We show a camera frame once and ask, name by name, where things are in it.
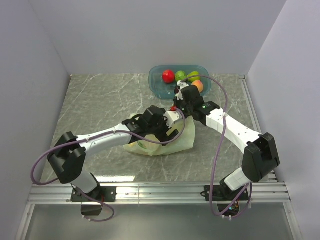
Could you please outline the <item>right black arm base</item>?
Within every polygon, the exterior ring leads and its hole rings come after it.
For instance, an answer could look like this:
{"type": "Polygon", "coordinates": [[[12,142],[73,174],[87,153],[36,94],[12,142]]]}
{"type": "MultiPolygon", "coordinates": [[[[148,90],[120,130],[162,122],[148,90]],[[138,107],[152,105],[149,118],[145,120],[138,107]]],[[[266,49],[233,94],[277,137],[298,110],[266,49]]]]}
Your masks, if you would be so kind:
{"type": "Polygon", "coordinates": [[[221,185],[214,185],[212,193],[210,186],[205,185],[204,191],[200,195],[205,198],[206,202],[209,202],[210,198],[212,198],[212,202],[216,202],[218,211],[216,216],[231,220],[249,208],[252,198],[252,184],[250,184],[250,190],[248,190],[248,186],[244,186],[235,191],[229,191],[221,185]]]}

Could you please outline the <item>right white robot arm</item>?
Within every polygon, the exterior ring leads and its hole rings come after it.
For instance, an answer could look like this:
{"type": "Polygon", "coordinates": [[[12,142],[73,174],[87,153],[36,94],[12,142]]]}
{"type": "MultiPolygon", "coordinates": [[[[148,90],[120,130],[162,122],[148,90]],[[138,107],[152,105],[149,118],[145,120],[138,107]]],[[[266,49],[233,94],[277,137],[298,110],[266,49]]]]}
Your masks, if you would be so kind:
{"type": "Polygon", "coordinates": [[[205,102],[198,88],[179,81],[174,89],[174,106],[184,116],[211,128],[231,141],[243,154],[242,165],[223,178],[218,192],[226,200],[233,199],[240,188],[258,183],[280,165],[275,138],[270,133],[259,133],[224,113],[216,103],[205,102]]]}

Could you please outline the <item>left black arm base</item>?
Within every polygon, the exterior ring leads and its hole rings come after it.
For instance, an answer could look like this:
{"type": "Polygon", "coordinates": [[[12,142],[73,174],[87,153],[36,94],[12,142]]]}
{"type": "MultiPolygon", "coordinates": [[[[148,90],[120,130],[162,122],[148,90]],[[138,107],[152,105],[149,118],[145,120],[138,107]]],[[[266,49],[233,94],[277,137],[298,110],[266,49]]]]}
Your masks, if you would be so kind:
{"type": "Polygon", "coordinates": [[[116,201],[116,186],[97,186],[89,193],[83,193],[78,187],[72,187],[70,201],[81,203],[81,214],[84,217],[98,217],[107,203],[116,201]]]}

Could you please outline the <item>pale green plastic bag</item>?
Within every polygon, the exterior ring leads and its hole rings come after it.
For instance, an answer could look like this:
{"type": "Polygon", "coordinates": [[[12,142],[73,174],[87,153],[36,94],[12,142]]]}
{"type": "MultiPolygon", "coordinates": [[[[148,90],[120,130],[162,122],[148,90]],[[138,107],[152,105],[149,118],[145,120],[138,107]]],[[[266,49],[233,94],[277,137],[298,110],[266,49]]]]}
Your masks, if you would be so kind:
{"type": "Polygon", "coordinates": [[[161,156],[161,155],[171,155],[178,152],[186,151],[194,147],[195,142],[195,123],[192,116],[189,116],[185,122],[185,128],[181,136],[163,146],[161,144],[151,143],[145,140],[139,140],[134,143],[126,144],[123,146],[124,150],[138,155],[144,156],[161,156]]]}

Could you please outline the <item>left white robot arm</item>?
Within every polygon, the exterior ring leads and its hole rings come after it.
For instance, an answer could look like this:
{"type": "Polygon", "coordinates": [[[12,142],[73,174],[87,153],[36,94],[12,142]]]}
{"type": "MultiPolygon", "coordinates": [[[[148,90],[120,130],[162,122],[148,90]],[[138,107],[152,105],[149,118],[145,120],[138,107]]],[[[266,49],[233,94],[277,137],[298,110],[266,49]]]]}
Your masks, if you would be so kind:
{"type": "Polygon", "coordinates": [[[61,184],[71,184],[76,195],[95,201],[101,197],[101,187],[95,176],[83,169],[87,157],[109,148],[146,141],[149,135],[155,136],[154,144],[165,146],[182,134],[172,130],[172,126],[179,121],[185,121],[185,117],[178,108],[165,110],[151,106],[143,114],[137,114],[107,130],[78,136],[72,132],[65,133],[48,154],[47,160],[61,184]]]}

